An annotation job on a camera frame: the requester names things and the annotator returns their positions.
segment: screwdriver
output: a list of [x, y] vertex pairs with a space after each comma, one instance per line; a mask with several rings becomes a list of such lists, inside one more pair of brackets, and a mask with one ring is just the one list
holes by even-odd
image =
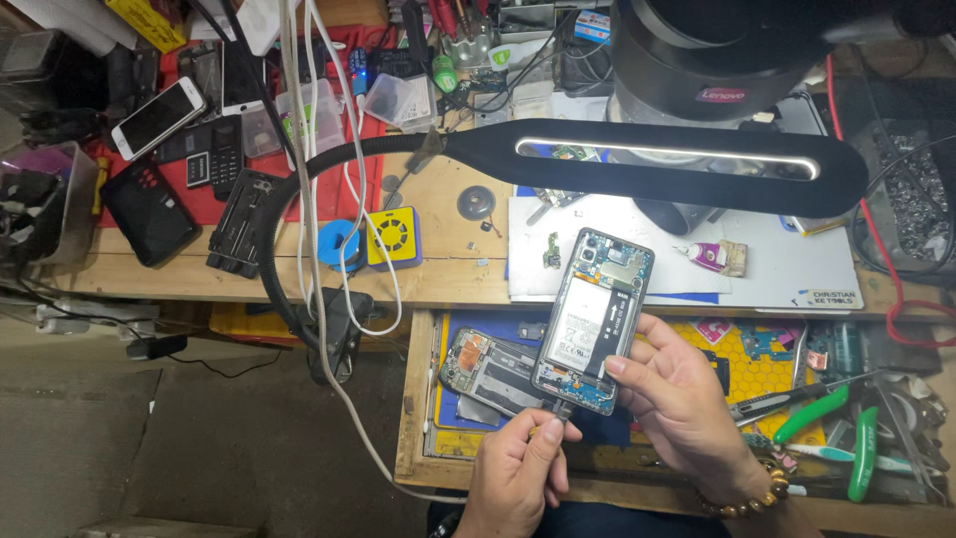
[[826, 394], [832, 387], [850, 383], [863, 377], [869, 377], [879, 372], [880, 370], [873, 370], [860, 375], [855, 375], [842, 381], [836, 381], [834, 383], [813, 383], [812, 385], [807, 385], [805, 387], [800, 387], [789, 391], [771, 392], [762, 396], [756, 396], [749, 400], [730, 404], [730, 416], [733, 417], [733, 421], [737, 423], [738, 427], [744, 426], [759, 418], [762, 418], [763, 416], [774, 413], [785, 407], [789, 407], [807, 398], [814, 398]]

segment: black phone case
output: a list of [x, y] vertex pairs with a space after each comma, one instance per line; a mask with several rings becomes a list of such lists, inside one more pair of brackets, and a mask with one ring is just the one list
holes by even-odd
[[99, 197], [146, 267], [167, 260], [201, 231], [148, 159], [134, 162], [103, 184]]

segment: green bottle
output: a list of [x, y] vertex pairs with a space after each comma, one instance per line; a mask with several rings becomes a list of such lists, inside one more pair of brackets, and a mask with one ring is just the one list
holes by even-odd
[[458, 87], [458, 76], [455, 75], [455, 67], [451, 63], [450, 57], [445, 55], [435, 56], [435, 59], [431, 60], [431, 71], [435, 83], [445, 93], [450, 94]]

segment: beaded bracelet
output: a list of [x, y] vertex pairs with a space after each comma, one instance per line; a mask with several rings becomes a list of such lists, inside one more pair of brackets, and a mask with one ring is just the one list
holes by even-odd
[[790, 496], [790, 493], [787, 491], [790, 487], [790, 483], [787, 482], [787, 479], [783, 478], [783, 470], [770, 466], [768, 466], [767, 470], [770, 471], [773, 485], [770, 491], [764, 493], [759, 499], [750, 499], [740, 504], [719, 506], [708, 501], [706, 497], [704, 497], [704, 494], [698, 491], [696, 496], [697, 502], [701, 504], [701, 509], [704, 513], [712, 517], [734, 519], [746, 518], [750, 516], [751, 513], [763, 513], [764, 507], [773, 506], [777, 504], [777, 501], [783, 501]]

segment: smartphone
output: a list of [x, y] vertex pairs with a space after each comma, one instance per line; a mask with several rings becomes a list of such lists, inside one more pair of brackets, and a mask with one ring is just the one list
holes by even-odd
[[614, 411], [618, 384], [604, 359], [630, 352], [653, 265], [652, 251], [581, 229], [534, 365], [536, 389], [602, 415]]
[[[252, 59], [255, 72], [266, 79], [266, 61], [259, 56]], [[249, 77], [247, 67], [235, 46], [223, 45], [223, 116], [242, 114], [243, 110], [262, 104], [259, 88]]]
[[447, 388], [498, 412], [515, 416], [525, 408], [558, 413], [561, 400], [532, 387], [537, 348], [488, 336], [469, 326], [455, 330], [438, 378]]
[[206, 109], [203, 94], [183, 77], [113, 128], [119, 154], [135, 161]]

